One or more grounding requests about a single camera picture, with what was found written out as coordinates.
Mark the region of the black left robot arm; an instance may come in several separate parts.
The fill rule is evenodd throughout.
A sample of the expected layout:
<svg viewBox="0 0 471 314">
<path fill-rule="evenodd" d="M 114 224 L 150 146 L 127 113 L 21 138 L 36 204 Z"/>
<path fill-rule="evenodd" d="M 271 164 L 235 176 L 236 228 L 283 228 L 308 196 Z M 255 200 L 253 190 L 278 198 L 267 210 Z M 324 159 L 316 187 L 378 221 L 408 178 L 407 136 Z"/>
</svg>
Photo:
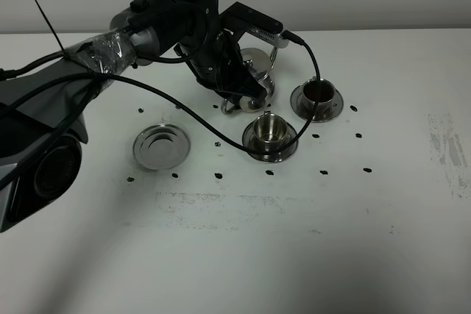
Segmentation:
<svg viewBox="0 0 471 314">
<path fill-rule="evenodd" d="M 22 76 L 1 73 L 1 229 L 60 198 L 74 183 L 88 133 L 85 107 L 132 65 L 166 63 L 176 51 L 203 87 L 238 103 L 265 89 L 245 67 L 232 30 L 235 5 L 219 0 L 134 0 L 110 30 L 35 61 Z"/>
</svg>

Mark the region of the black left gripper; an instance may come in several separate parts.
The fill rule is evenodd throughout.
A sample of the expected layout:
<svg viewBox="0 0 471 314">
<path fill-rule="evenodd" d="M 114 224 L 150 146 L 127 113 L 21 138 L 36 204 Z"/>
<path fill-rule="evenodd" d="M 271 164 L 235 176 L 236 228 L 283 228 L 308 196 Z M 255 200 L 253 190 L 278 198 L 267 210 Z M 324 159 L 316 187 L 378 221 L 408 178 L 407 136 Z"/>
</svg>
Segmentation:
<svg viewBox="0 0 471 314">
<path fill-rule="evenodd" d="M 210 31 L 207 43 L 186 64 L 200 85 L 227 101 L 227 109 L 261 109 L 275 93 L 272 65 L 243 64 L 240 47 L 224 30 Z"/>
</svg>

